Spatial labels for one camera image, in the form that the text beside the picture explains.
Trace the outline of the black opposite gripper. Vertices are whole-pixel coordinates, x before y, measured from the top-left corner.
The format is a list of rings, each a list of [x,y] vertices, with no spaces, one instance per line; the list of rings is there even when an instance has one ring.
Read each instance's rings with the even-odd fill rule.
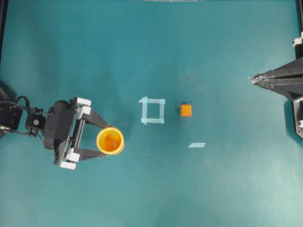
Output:
[[[303,80],[291,79],[303,75],[303,33],[293,40],[296,60],[277,69],[258,73],[250,80],[253,85],[271,90],[292,101],[296,134],[303,138]]]

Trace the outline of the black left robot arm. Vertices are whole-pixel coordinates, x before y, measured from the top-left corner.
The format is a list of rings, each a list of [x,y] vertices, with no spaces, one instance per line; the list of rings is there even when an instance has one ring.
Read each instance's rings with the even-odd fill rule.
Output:
[[[258,74],[252,83],[287,97],[292,102],[295,132],[303,134],[303,39],[293,41],[296,59],[275,70]],[[11,101],[5,91],[0,93],[0,133],[18,133],[23,112],[27,113],[24,135],[37,137],[42,131],[44,147],[54,151],[54,164],[61,168],[75,169],[79,161],[119,154],[125,139],[122,132],[111,127],[94,109],[91,101],[73,98],[57,101],[48,112],[21,106]],[[80,149],[80,140],[86,124],[101,129],[96,138],[97,150]]]

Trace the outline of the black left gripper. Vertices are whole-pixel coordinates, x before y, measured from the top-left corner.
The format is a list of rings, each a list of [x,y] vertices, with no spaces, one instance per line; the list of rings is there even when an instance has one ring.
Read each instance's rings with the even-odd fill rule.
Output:
[[[74,132],[73,122],[76,115]],[[70,101],[59,100],[50,107],[43,128],[44,147],[54,151],[54,164],[61,168],[74,170],[79,161],[98,157],[108,157],[98,150],[79,149],[82,136],[82,121],[99,128],[109,127],[94,109],[91,101],[76,97]]]

